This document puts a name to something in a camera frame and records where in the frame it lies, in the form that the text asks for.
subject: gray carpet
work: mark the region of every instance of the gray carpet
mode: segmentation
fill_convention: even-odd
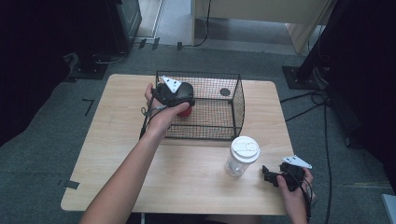
[[[242,79],[273,81],[279,98],[306,91],[290,90],[282,65],[299,66],[302,56],[159,46],[133,48],[111,64],[103,80],[61,83],[27,130],[0,147],[0,223],[77,223],[80,212],[63,211],[63,182],[73,172],[106,80],[111,74],[154,75],[157,70],[239,73]],[[91,110],[85,116],[90,103]],[[313,106],[305,97],[282,104],[285,118]],[[364,149],[345,146],[343,129],[327,107],[332,206],[329,223],[389,223],[381,194],[393,191],[382,164]],[[287,122],[294,152],[313,165],[311,223],[324,223],[328,209],[329,172],[324,137],[324,107]],[[263,223],[290,223],[287,217],[262,218]]]

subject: red object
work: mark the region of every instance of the red object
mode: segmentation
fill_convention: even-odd
[[[178,113],[177,115],[179,117],[187,117],[191,114],[192,112],[192,106],[189,106],[189,108],[187,108],[185,111]]]

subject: white cup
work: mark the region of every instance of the white cup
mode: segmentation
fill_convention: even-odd
[[[230,146],[230,155],[224,165],[228,175],[241,176],[260,156],[260,147],[254,139],[239,136]]]

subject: cup lid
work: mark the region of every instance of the cup lid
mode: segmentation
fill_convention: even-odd
[[[244,163],[252,163],[260,156],[260,147],[254,139],[239,136],[233,140],[231,152],[235,159]]]

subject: black wire mesh basket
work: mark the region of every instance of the black wire mesh basket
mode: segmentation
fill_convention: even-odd
[[[233,141],[239,136],[245,118],[239,74],[157,71],[157,85],[162,76],[190,83],[195,99],[191,114],[176,116],[166,138]]]

